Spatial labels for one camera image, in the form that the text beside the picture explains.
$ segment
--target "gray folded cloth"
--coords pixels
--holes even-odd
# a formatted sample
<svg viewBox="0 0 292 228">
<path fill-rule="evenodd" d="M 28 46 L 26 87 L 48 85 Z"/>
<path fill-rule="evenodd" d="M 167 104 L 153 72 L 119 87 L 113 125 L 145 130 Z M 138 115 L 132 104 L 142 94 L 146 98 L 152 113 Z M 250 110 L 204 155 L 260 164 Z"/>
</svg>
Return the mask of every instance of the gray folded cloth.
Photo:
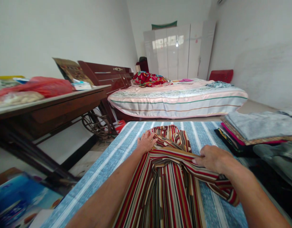
<svg viewBox="0 0 292 228">
<path fill-rule="evenodd" d="M 259 144 L 253 150 L 292 186 L 292 142 L 284 142 L 278 146 Z"/>
<path fill-rule="evenodd" d="M 246 140 L 292 136 L 292 111 L 241 114 L 230 112 L 225 119 Z"/>
</svg>

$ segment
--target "red chair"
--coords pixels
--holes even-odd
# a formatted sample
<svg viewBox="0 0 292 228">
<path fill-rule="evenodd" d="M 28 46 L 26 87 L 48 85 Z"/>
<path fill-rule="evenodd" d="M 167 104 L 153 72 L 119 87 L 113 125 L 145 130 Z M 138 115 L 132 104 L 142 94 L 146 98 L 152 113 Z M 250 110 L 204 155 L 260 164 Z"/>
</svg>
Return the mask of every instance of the red chair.
<svg viewBox="0 0 292 228">
<path fill-rule="evenodd" d="M 209 80 L 230 83 L 233 76 L 234 76 L 234 70 L 212 71 L 210 73 Z"/>
</svg>

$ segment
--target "yellow container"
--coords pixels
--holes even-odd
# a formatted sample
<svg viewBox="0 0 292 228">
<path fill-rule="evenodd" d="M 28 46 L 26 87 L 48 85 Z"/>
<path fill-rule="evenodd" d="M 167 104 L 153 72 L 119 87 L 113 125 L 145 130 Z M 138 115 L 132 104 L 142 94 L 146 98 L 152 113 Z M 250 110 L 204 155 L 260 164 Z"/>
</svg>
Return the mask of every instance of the yellow container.
<svg viewBox="0 0 292 228">
<path fill-rule="evenodd" d="M 22 75 L 11 75 L 11 76 L 0 76 L 0 83 L 2 86 L 5 87 L 13 87 L 19 85 L 19 82 L 13 80 L 13 78 L 25 78 Z"/>
</svg>

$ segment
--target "mattress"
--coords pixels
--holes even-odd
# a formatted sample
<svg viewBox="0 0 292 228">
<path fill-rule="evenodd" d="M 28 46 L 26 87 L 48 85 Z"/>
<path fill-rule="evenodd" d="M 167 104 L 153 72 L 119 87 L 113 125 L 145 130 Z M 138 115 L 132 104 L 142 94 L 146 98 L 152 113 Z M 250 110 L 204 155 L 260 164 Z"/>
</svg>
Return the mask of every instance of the mattress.
<svg viewBox="0 0 292 228">
<path fill-rule="evenodd" d="M 130 116 L 171 119 L 226 115 L 247 101 L 244 90 L 206 86 L 211 82 L 196 79 L 193 84 L 185 85 L 130 87 L 111 94 L 108 101 Z"/>
<path fill-rule="evenodd" d="M 170 124 L 187 132 L 194 154 L 199 155 L 201 148 L 207 144 L 217 145 L 228 150 L 214 132 L 220 122 L 129 122 L 58 205 L 50 218 L 42 225 L 42 228 L 65 227 L 87 199 L 133 152 L 138 137 L 148 129 Z M 200 181 L 199 183 L 207 227 L 248 227 L 241 204 L 233 207 L 211 191 L 204 182 Z"/>
</svg>

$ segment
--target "hand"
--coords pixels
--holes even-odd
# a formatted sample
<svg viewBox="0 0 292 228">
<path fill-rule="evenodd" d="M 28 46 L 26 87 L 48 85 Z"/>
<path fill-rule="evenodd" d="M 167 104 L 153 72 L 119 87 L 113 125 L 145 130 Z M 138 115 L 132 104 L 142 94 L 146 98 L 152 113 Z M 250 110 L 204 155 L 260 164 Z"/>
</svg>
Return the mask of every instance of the hand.
<svg viewBox="0 0 292 228">
<path fill-rule="evenodd" d="M 141 138 L 137 139 L 137 147 L 136 147 L 136 151 L 145 154 L 148 153 L 150 150 L 152 150 L 154 144 L 156 143 L 156 141 L 158 139 L 154 139 L 152 140 L 154 136 L 154 133 L 152 133 L 150 136 L 148 136 L 148 133 L 144 133 Z"/>
<path fill-rule="evenodd" d="M 217 146 L 206 145 L 200 154 L 201 157 L 194 158 L 192 162 L 219 174 L 226 174 L 226 166 L 238 163 L 231 153 Z"/>
</svg>

